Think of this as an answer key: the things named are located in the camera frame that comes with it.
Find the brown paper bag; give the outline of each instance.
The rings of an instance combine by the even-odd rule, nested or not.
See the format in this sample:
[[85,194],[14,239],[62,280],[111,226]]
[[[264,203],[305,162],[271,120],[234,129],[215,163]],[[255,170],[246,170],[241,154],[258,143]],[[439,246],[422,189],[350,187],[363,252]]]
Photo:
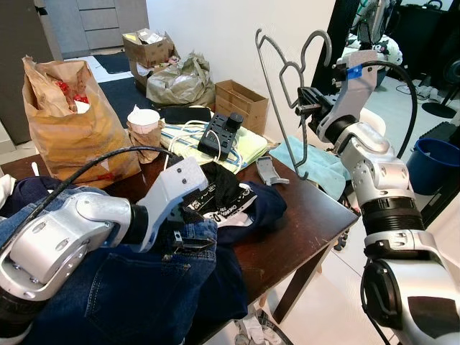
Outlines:
[[[160,146],[161,130],[165,128],[163,121],[158,121],[158,126],[148,133],[137,133],[132,129],[131,122],[127,121],[129,138],[133,146]],[[148,164],[155,160],[160,153],[156,151],[138,151],[137,157],[141,164]]]
[[[52,61],[36,64],[22,59],[25,77],[22,96],[30,136],[54,178],[64,180],[78,168],[104,153],[131,146],[115,111],[110,106],[85,61]],[[73,93],[85,94],[90,108],[84,114],[70,110],[56,81]],[[82,174],[76,183],[104,188],[140,171],[136,152],[103,161]]]

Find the wooden table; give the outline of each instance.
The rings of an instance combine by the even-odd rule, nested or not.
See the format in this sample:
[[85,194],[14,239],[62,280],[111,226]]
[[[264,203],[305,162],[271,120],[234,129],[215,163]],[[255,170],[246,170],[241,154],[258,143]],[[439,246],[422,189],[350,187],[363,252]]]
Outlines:
[[[41,175],[48,171],[39,155],[3,164],[1,169],[20,180],[33,176],[31,163],[36,162]],[[132,203],[149,190],[163,167],[164,157],[142,165],[142,173],[105,188],[112,196],[128,198]],[[357,217],[309,182],[298,179],[288,167],[273,159],[276,171],[290,180],[289,185],[275,185],[287,204],[282,219],[269,229],[261,229],[234,246],[241,265],[249,301],[253,303],[270,288],[296,271],[273,318],[280,323],[300,297],[336,238]],[[261,183],[255,164],[238,174],[242,181]]]

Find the blue bucket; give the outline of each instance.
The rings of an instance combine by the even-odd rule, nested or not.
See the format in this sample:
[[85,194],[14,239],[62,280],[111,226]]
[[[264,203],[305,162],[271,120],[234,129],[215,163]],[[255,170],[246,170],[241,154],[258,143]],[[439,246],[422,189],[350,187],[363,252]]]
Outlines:
[[408,161],[412,188],[424,196],[434,195],[459,168],[460,149],[438,139],[419,139]]

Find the dark wooden tabletop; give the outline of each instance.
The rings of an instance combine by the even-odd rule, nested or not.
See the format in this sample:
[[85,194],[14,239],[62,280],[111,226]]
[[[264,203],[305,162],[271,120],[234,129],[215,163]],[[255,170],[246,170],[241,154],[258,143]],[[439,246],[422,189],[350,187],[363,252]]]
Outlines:
[[[1,169],[20,180],[33,176],[31,163],[38,164],[41,175],[49,175],[40,155],[3,164]],[[142,198],[163,167],[161,155],[153,163],[141,165],[142,172],[105,188],[112,196],[128,198],[132,203]],[[243,270],[249,301],[258,299],[348,229],[357,217],[335,200],[273,159],[273,165],[289,185],[275,185],[287,204],[282,219],[270,228],[260,229],[253,236],[234,246]],[[241,181],[262,183],[252,164],[238,175]]]

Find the white floor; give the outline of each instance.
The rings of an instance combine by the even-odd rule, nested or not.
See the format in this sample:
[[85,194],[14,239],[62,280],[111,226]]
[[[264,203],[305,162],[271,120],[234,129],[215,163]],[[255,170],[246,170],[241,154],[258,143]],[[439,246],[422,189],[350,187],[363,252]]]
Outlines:
[[[108,74],[106,70],[92,57],[81,57],[76,60],[86,60],[98,82],[112,81],[132,77],[130,72]],[[402,83],[386,77],[382,86],[371,96],[366,107],[379,114],[386,122],[387,137],[398,151],[403,141],[410,118],[410,98],[395,88]],[[460,101],[454,100],[450,107],[460,108]],[[403,156],[407,161],[410,148],[417,138],[435,125],[445,121],[430,115],[419,105],[418,119]],[[19,145],[17,150],[0,155],[0,164],[11,162],[37,153],[32,142]],[[329,345],[329,344],[369,344],[380,345],[382,340],[373,329],[361,309],[359,299],[359,283],[366,258],[363,254],[365,230],[359,220],[350,230],[346,247],[341,252],[334,250],[323,263],[323,273],[313,278],[290,315],[280,324],[280,328],[296,345]],[[285,292],[291,277],[282,281],[269,294],[264,309],[273,312],[277,302]],[[215,335],[206,345],[231,345],[237,329],[229,324],[219,334]],[[398,341],[390,330],[385,330],[391,344]]]

